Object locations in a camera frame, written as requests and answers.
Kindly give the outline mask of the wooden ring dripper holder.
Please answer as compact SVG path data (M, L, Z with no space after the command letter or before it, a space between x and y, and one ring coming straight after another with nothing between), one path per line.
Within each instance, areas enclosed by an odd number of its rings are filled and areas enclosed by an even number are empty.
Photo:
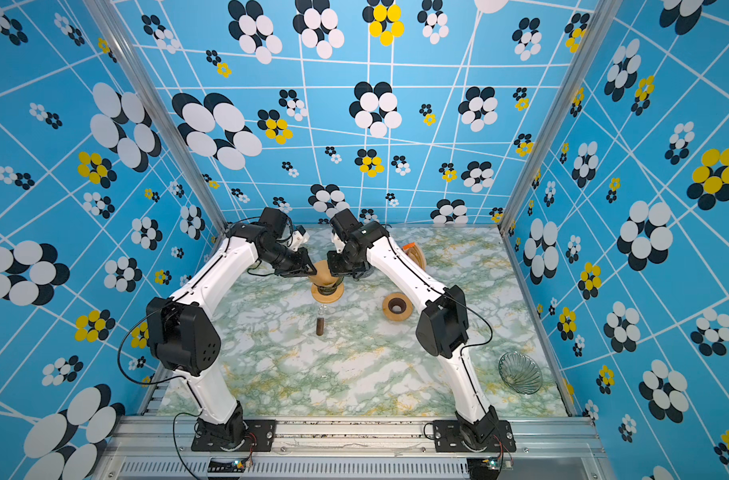
M338 302L344 295L344 284L316 285L312 284L312 297L321 304Z

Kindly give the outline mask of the glass server with wooden handle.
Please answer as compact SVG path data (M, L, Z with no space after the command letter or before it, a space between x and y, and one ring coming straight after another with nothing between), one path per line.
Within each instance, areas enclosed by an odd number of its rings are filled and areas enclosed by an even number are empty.
M318 305L316 310L316 335L324 335L324 328L326 328L326 315L328 315L328 308L326 304Z

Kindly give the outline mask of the clear glass dripper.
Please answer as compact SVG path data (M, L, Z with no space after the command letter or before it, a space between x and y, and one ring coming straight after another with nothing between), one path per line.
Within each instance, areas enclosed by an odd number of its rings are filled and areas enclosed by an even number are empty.
M498 360L501 380L522 395L536 394L543 384L540 367L530 357L519 352L506 352Z

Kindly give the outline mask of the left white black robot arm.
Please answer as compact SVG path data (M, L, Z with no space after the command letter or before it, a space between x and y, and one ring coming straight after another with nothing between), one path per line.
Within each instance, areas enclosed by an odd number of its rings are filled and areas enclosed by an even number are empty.
M316 275L304 247L308 239L306 230L294 227L284 212L266 207L258 221L230 225L214 256L182 288L146 306L150 353L184 380L200 408L194 450L234 451L252 440L242 404L218 366L222 340L212 323L216 307L258 261L284 278Z

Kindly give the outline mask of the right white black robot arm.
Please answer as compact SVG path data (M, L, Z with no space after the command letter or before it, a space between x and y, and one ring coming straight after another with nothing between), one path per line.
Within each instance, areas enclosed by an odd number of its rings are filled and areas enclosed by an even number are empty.
M410 259L387 229L363 224L342 210L330 220L336 249L328 252L334 277L360 277L373 268L384 274L419 311L415 336L438 359L453 393L461 437L473 450L497 434L498 416L474 371L468 343L468 308L462 289L447 287Z

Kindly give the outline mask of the orange coffee filter pack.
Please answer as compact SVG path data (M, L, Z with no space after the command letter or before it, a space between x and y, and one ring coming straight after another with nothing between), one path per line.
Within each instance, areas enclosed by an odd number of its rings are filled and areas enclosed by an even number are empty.
M401 249L421 270L426 270L427 262L425 255L415 242L408 243L402 246Z

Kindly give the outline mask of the left green circuit board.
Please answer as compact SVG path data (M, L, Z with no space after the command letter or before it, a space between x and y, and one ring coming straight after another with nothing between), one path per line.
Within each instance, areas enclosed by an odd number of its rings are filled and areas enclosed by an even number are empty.
M212 459L208 463L208 474L242 474L252 466L248 459Z

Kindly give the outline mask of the green circuit board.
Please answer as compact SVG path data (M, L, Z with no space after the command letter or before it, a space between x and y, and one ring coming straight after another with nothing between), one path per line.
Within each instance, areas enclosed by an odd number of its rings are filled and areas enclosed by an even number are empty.
M512 470L509 460L493 458L468 458L466 465L470 480L498 480L502 472Z
M248 459L212 459L208 463L208 474L242 474L252 466Z

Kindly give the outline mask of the right green circuit board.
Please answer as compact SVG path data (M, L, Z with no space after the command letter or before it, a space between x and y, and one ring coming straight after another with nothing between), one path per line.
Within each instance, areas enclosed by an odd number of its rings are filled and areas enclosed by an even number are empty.
M466 465L470 480L498 480L502 472L512 470L509 460L493 458L468 458Z

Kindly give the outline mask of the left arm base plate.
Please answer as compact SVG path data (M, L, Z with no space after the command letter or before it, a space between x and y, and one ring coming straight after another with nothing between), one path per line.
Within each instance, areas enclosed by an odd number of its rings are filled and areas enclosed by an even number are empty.
M273 419L210 424L196 420L194 452L270 452L278 422Z

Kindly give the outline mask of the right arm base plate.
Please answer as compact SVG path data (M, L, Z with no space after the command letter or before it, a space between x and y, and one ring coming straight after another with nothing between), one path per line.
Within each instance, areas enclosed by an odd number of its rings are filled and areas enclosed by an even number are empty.
M514 453L517 450L511 425L499 420L483 437L456 420L434 420L429 434L438 453Z

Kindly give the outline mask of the aluminium front rail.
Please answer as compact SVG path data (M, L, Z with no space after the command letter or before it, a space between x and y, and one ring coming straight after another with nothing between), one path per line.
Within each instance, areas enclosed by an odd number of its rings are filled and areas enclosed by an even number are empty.
M468 458L509 460L498 479L611 479L586 418L509 423L514 453L438 453L421 417L280 417L270 452L194 452L192 419L130 417L94 470L96 479L469 479ZM208 474L212 459L248 459L242 474Z

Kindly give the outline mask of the left aluminium corner post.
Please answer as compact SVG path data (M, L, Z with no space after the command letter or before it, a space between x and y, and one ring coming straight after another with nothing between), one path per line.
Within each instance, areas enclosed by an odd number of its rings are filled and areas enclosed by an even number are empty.
M190 184L198 200L200 200L202 209L214 224L214 229L218 232L218 235L224 234L228 222L226 222L222 210L216 204L214 196L204 186L202 172L198 169L192 154L188 151L188 146L182 140L182 136L178 133L172 118L168 115L166 104L162 101L158 90L154 88L152 78L148 75L148 68L142 64L136 48L132 46L128 30L120 24L120 18L114 8L110 6L110 2L84 0L84 5L94 18L100 32L112 44L112 49L116 50L118 63L122 71L130 80L136 94L140 96L140 100L146 106L152 121L158 126L160 137L164 140L166 146L170 148L172 159L178 164L182 175Z

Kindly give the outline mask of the aluminium corner post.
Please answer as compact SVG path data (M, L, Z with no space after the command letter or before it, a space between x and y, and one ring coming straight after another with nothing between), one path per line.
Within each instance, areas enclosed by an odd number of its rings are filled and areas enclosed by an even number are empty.
M518 177L514 190L512 190L508 204L505 206L504 216L499 224L501 233L505 233L514 222L516 214L526 198L530 183L546 158L548 149L552 146L555 136L566 118L568 106L574 94L580 88L598 50L600 50L621 4L621 0L598 2L596 10L591 16L591 23L585 39L582 40L581 46L566 72L542 128L536 136L534 150L524 163L524 168Z
M158 126L160 137L164 140L166 146L170 148L172 159L178 164L182 175L190 184L198 200L200 200L202 209L214 224L214 229L218 232L218 235L224 234L228 222L226 222L222 210L216 204L214 196L204 186L202 172L198 169L192 154L188 151L188 146L182 140L182 136L178 133L172 118L168 115L166 104L162 101L158 90L154 88L152 78L148 75L148 68L142 64L136 48L132 46L128 30L120 24L120 18L114 8L110 6L110 2L84 0L84 5L94 18L100 32L112 44L112 49L116 50L118 63L122 71L130 80L136 94L140 96L140 100L146 106L152 121Z

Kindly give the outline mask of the right aluminium corner post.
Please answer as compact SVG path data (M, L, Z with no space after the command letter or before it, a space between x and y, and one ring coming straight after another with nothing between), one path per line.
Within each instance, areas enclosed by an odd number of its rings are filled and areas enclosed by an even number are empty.
M596 10L591 16L591 23L585 39L582 40L581 46L566 72L542 128L536 136L534 150L524 163L524 168L518 177L514 190L512 190L508 204L505 206L504 216L499 224L501 233L505 233L514 222L516 214L526 198L530 183L546 158L548 149L552 146L555 136L566 118L568 106L574 94L580 88L598 50L600 50L621 4L621 0L598 2Z

